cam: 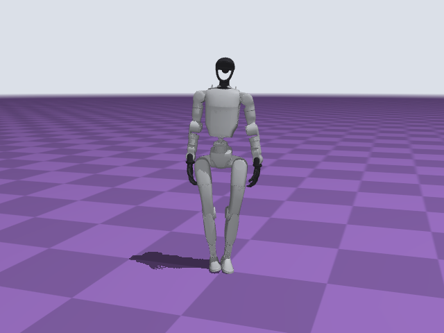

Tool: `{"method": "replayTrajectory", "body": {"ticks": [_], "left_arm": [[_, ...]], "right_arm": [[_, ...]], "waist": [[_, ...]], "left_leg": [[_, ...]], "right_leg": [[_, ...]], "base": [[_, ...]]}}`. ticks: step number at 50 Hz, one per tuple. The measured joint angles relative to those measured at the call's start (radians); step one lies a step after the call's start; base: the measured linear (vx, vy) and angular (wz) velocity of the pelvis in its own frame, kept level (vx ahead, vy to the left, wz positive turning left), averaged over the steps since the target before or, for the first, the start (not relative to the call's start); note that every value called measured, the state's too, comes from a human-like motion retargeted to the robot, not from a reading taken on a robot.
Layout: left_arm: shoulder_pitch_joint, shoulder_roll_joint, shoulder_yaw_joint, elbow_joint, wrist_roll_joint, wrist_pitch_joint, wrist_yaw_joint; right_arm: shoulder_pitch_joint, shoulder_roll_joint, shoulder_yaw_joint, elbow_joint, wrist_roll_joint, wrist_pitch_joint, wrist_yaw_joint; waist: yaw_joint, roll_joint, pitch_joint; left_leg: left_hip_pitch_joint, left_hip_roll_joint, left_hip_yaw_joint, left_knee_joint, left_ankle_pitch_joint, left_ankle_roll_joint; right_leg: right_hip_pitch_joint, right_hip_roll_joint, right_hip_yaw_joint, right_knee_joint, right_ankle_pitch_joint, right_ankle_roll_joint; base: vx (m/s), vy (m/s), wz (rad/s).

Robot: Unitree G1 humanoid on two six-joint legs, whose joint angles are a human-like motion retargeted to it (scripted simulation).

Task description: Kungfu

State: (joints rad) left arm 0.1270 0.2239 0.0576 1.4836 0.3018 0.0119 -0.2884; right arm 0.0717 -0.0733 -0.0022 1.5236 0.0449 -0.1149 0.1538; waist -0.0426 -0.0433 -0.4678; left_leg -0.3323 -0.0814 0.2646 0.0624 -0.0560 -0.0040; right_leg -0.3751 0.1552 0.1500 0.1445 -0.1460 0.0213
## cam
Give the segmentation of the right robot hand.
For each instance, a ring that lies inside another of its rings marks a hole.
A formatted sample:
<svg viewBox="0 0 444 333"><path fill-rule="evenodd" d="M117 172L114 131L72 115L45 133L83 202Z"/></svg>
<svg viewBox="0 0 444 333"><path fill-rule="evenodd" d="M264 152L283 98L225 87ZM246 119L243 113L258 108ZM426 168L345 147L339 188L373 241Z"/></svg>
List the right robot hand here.
<svg viewBox="0 0 444 333"><path fill-rule="evenodd" d="M193 164L195 163L195 161L193 161L193 155L191 153L187 155L186 163L187 163L187 175L189 176L189 181L191 184L197 185L197 182L194 180L193 177Z"/></svg>

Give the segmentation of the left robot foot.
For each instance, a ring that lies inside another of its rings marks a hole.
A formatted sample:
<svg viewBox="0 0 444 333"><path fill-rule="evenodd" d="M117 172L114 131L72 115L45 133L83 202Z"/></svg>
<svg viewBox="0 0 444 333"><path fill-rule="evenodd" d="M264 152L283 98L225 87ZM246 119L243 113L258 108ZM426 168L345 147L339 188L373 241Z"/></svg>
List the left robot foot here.
<svg viewBox="0 0 444 333"><path fill-rule="evenodd" d="M232 266L231 259L228 259L228 256L226 256L226 258L224 259L223 256L222 256L221 261L220 261L222 271L224 273L227 273L227 274L234 273L234 269L233 269L233 266Z"/></svg>

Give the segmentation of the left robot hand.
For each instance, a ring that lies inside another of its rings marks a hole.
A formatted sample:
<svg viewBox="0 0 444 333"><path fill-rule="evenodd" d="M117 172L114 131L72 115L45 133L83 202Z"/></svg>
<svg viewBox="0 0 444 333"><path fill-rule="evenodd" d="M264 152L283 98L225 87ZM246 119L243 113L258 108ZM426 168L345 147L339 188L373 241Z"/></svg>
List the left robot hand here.
<svg viewBox="0 0 444 333"><path fill-rule="evenodd" d="M251 181L252 182L250 183L250 185L247 185L247 187L254 186L257 183L257 181L258 181L258 177L260 175L260 167L262 167L262 164L259 164L259 158L258 157L256 157L254 159L253 166L255 167L255 169L254 169L252 178L249 180L249 182L251 182Z"/></svg>

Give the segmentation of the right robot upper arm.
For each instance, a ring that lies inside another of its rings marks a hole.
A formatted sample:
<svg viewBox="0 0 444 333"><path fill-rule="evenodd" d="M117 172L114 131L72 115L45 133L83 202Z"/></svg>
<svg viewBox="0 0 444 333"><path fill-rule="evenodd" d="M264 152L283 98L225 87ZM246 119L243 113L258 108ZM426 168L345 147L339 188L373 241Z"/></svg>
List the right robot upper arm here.
<svg viewBox="0 0 444 333"><path fill-rule="evenodd" d="M190 132L200 133L203 129L203 123L201 123L201 117L203 115L203 102L205 102L205 94L207 90L201 90L195 92L193 96L192 105L192 122L190 125Z"/></svg>

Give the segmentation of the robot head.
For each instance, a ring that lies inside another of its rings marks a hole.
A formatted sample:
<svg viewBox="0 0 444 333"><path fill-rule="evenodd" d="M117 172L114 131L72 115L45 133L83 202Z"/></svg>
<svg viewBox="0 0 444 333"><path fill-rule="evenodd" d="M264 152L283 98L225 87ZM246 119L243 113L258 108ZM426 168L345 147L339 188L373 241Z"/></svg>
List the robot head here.
<svg viewBox="0 0 444 333"><path fill-rule="evenodd" d="M228 79L221 80L219 78L218 70L222 70L222 72L225 74L231 71L231 74ZM230 79L232 78L233 72L234 72L234 62L230 58L221 58L216 62L216 76L220 81L219 83L220 87L217 87L218 89L231 89L226 86L230 86Z"/></svg>

